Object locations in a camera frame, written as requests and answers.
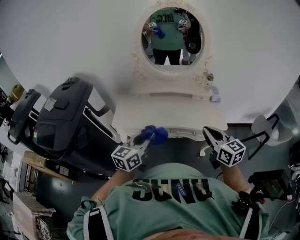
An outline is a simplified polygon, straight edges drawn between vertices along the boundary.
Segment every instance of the small box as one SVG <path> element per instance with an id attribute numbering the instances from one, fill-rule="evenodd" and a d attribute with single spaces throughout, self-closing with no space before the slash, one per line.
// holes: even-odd
<path id="1" fill-rule="evenodd" d="M 115 166 L 127 172 L 131 172 L 142 164 L 141 157 L 136 149 L 118 146 L 111 156 Z"/>
<path id="2" fill-rule="evenodd" d="M 217 160 L 228 167 L 232 167 L 242 161 L 246 146 L 239 139 L 234 139 L 220 146 Z"/>
<path id="3" fill-rule="evenodd" d="M 210 97 L 210 101 L 211 102 L 221 102 L 221 97 L 220 97 L 220 94 L 219 94 L 219 89 L 217 87 L 211 87 L 211 93 L 212 93 L 212 96 Z"/>

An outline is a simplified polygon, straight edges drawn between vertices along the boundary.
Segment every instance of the white vanity table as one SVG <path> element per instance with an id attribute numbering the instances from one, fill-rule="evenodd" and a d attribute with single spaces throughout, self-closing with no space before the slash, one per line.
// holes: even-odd
<path id="1" fill-rule="evenodd" d="M 141 32 L 147 18 L 156 11 L 176 7 L 190 12 L 202 30 L 198 59 L 189 66 L 154 65 L 143 50 Z M 209 101 L 212 95 L 207 75 L 212 72 L 210 31 L 202 15 L 188 0 L 160 0 L 141 14 L 135 30 L 132 53 L 135 70 L 128 95 L 119 96 L 112 121 L 122 141 L 147 125 L 164 127 L 169 137 L 188 137 L 204 141 L 204 126 L 227 130 L 220 104 Z"/>

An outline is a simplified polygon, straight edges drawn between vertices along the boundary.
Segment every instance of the green t-shirt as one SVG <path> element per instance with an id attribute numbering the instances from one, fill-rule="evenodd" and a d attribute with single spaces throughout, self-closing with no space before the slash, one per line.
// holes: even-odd
<path id="1" fill-rule="evenodd" d="M 205 178 L 182 164 L 164 164 L 146 171 L 139 180 L 114 187 L 103 202 L 115 240 L 141 240 L 175 228 L 238 238 L 245 216 L 233 210 L 238 194 L 223 182 Z M 83 216 L 96 202 L 82 198 L 68 224 L 68 236 L 83 240 Z M 269 239 L 269 215 L 262 214 L 261 239 Z"/>
<path id="2" fill-rule="evenodd" d="M 159 10 L 155 12 L 150 22 L 155 22 L 158 27 L 165 33 L 163 39 L 159 39 L 157 35 L 152 36 L 151 47 L 153 49 L 174 51 L 183 48 L 183 34 L 177 30 L 180 20 L 189 21 L 188 15 L 181 16 L 175 13 L 175 9 Z"/>

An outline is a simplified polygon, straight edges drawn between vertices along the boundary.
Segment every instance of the mirror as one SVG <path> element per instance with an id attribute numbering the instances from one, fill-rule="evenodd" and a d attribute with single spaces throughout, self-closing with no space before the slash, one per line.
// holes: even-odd
<path id="1" fill-rule="evenodd" d="M 166 7 L 147 19 L 142 46 L 149 61 L 159 69 L 189 68 L 201 55 L 202 37 L 201 25 L 190 12 Z"/>

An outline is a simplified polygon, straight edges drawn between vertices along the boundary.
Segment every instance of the handle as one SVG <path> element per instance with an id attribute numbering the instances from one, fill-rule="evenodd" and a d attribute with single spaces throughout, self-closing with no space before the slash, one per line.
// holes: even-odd
<path id="1" fill-rule="evenodd" d="M 15 141 L 13 141 L 13 140 L 10 138 L 10 134 L 9 134 L 9 133 L 7 134 L 7 138 L 8 138 L 9 141 L 12 142 L 14 145 L 17 145 L 17 144 L 20 142 L 19 139 L 16 139 Z"/>
<path id="2" fill-rule="evenodd" d="M 32 150 L 37 153 L 39 156 L 41 156 L 42 158 L 51 160 L 51 161 L 55 161 L 55 162 L 59 162 L 60 161 L 60 157 L 55 157 L 53 155 L 51 155 L 50 153 L 46 152 L 43 149 L 40 149 L 39 147 L 37 147 L 34 143 L 32 143 Z"/>

